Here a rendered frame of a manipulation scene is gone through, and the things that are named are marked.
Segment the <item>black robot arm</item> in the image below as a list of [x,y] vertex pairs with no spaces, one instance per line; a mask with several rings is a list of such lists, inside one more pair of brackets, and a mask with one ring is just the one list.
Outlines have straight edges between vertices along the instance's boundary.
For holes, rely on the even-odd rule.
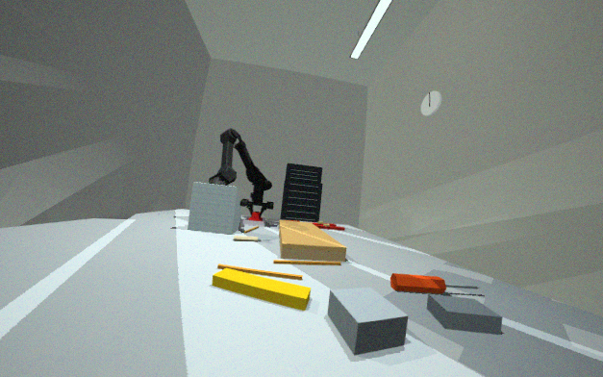
[[[239,143],[235,144],[237,139]],[[235,148],[246,166],[247,180],[254,185],[253,192],[264,193],[264,190],[271,189],[272,184],[254,166],[245,143],[241,140],[240,134],[235,129],[229,129],[221,134],[220,141],[223,143],[221,167],[217,174],[209,178],[209,184],[227,186],[236,181],[237,172],[232,168],[233,148]],[[252,199],[253,192],[250,193],[250,198]]]

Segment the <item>tan rectangular floor panel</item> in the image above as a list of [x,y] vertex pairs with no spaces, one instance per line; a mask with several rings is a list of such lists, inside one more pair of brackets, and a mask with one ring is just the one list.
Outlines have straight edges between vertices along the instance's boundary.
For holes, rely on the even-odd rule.
[[346,247],[309,222],[279,220],[281,259],[345,262]]

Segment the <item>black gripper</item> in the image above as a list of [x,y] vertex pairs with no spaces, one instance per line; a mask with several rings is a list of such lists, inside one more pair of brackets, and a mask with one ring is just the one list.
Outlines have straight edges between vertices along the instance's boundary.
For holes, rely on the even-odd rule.
[[252,202],[248,201],[248,199],[242,199],[240,201],[240,205],[243,206],[243,207],[247,206],[247,208],[248,208],[251,216],[252,216],[252,213],[253,213],[253,205],[255,205],[255,206],[262,206],[261,212],[260,212],[260,218],[261,218],[261,215],[264,212],[264,210],[266,210],[266,209],[273,210],[273,205],[274,205],[273,202],[263,203],[263,196],[264,196],[263,193],[255,193],[255,192],[253,192]]

